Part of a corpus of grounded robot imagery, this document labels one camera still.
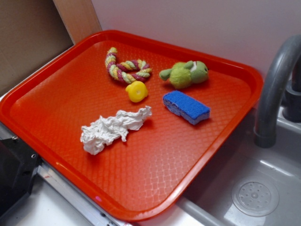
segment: sponge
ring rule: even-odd
[[[163,103],[168,110],[182,116],[192,125],[210,117],[209,107],[177,90],[165,94]]]

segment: sink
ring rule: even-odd
[[[261,148],[254,121],[253,109],[178,203],[204,225],[300,225],[301,125],[278,117],[276,144]]]

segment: dog toy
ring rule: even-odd
[[[182,116],[192,125],[210,117],[209,107],[177,90],[165,94],[163,103],[168,110]]]
[[[170,83],[176,89],[189,87],[193,83],[201,83],[208,79],[208,68],[201,61],[178,62],[171,69],[160,72],[160,78]]]
[[[129,84],[126,92],[128,92],[128,97],[134,103],[142,101],[148,95],[146,86],[141,81],[134,81],[132,84]]]
[[[105,59],[105,66],[107,68],[108,73],[110,76],[122,83],[131,84],[134,81],[141,81],[145,82],[148,77],[150,77],[150,73],[152,69],[150,68],[150,65],[147,64],[143,60],[131,60],[122,62],[120,64],[116,63],[116,57],[117,57],[117,49],[112,47],[106,56]],[[134,71],[139,70],[136,73],[128,74],[128,71]]]

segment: gray faucet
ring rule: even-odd
[[[255,119],[257,146],[268,148],[276,142],[276,122],[283,93],[286,99],[283,116],[290,121],[301,121],[301,35],[283,43],[269,68]]]

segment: white paper towel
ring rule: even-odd
[[[115,117],[100,116],[91,126],[81,127],[80,141],[84,144],[84,150],[96,155],[104,149],[104,145],[111,145],[119,137],[126,142],[128,129],[139,130],[148,116],[151,116],[149,106],[140,108],[136,113],[119,110]]]

